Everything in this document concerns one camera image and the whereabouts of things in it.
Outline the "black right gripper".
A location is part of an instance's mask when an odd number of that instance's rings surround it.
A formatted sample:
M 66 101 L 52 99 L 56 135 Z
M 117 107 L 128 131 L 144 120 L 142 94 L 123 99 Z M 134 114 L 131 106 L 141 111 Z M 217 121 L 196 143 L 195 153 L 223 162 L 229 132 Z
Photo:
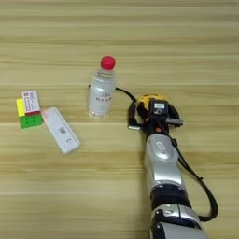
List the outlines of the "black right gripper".
M 135 119 L 135 112 L 137 110 L 141 110 L 142 108 L 142 103 L 137 104 L 136 102 L 132 102 L 130 104 L 128 109 L 128 128 L 132 130 L 143 129 L 146 136 L 151 136 L 153 134 L 168 135 L 168 124 L 174 125 L 175 127 L 180 127 L 184 124 L 184 121 L 180 118 L 179 113 L 172 105 L 169 107 L 169 115 L 167 118 L 165 116 L 150 115 L 143 119 L 143 124 L 138 123 Z

